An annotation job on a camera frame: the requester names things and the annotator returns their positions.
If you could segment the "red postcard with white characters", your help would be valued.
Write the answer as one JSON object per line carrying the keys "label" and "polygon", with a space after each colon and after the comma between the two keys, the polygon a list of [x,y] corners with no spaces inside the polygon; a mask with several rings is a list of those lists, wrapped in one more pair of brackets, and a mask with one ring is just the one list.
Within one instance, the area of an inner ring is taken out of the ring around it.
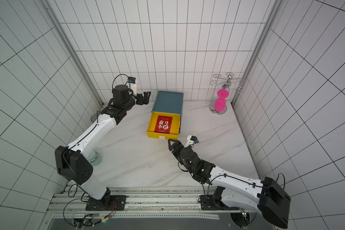
{"label": "red postcard with white characters", "polygon": [[170,134],[172,126],[173,117],[161,116],[157,117],[157,122],[155,125],[155,133]]}

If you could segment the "teal drawer cabinet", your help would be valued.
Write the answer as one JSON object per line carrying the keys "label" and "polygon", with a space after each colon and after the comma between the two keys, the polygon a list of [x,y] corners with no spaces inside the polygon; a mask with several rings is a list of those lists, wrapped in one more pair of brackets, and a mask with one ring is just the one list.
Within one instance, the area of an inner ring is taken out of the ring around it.
{"label": "teal drawer cabinet", "polygon": [[152,112],[180,114],[183,112],[183,93],[158,91]]}

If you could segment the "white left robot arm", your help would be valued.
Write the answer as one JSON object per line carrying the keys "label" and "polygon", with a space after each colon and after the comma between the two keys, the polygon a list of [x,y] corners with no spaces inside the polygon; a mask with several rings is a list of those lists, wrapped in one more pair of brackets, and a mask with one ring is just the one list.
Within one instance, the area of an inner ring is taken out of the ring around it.
{"label": "white left robot arm", "polygon": [[110,190],[94,175],[90,157],[98,142],[127,115],[134,105],[149,103],[150,92],[138,94],[134,83],[113,88],[113,98],[96,121],[75,141],[55,150],[57,173],[73,181],[89,195],[91,210],[108,210],[113,203]]}

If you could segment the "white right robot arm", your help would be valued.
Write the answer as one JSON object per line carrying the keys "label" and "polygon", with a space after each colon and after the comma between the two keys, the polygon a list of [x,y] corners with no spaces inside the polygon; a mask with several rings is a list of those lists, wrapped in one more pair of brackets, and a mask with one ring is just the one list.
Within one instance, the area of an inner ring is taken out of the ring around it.
{"label": "white right robot arm", "polygon": [[189,136],[186,145],[169,139],[168,148],[191,177],[201,185],[215,187],[213,195],[203,195],[200,200],[208,208],[217,210],[248,210],[260,213],[276,227],[287,229],[291,198],[276,179],[251,179],[223,170],[198,157],[193,147],[199,141]]}

